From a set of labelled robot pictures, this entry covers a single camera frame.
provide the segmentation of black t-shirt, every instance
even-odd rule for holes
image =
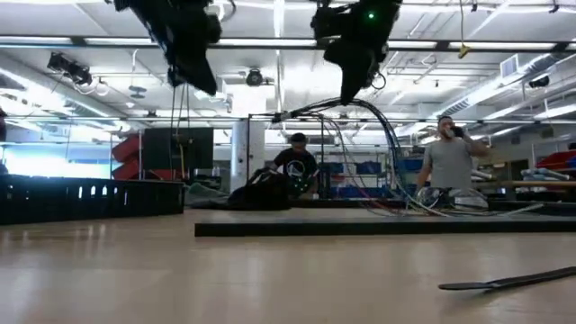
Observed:
[[[316,159],[308,151],[295,151],[288,148],[280,152],[274,159],[277,166],[283,166],[283,173],[289,177],[308,179],[316,172],[318,165]]]

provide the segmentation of wooden platform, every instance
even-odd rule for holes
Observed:
[[[576,217],[398,217],[377,212],[382,215],[364,209],[198,211],[202,217],[195,224],[195,233],[198,237],[248,237],[576,231]]]
[[[576,279],[437,289],[574,266],[573,234],[195,238],[202,216],[0,228],[2,323],[576,322]]]

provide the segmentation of gray t-shirt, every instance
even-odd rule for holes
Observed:
[[[432,187],[472,187],[470,144],[462,139],[439,140],[430,144],[424,153],[424,166],[432,166]]]

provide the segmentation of wooden floor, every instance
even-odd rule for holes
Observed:
[[[576,323],[576,278],[437,289],[575,266],[572,234],[194,238],[202,212],[0,229],[0,322]]]

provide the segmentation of black bag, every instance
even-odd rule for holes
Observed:
[[[234,211],[288,210],[288,178],[268,168],[257,170],[245,186],[230,195],[228,207]]]

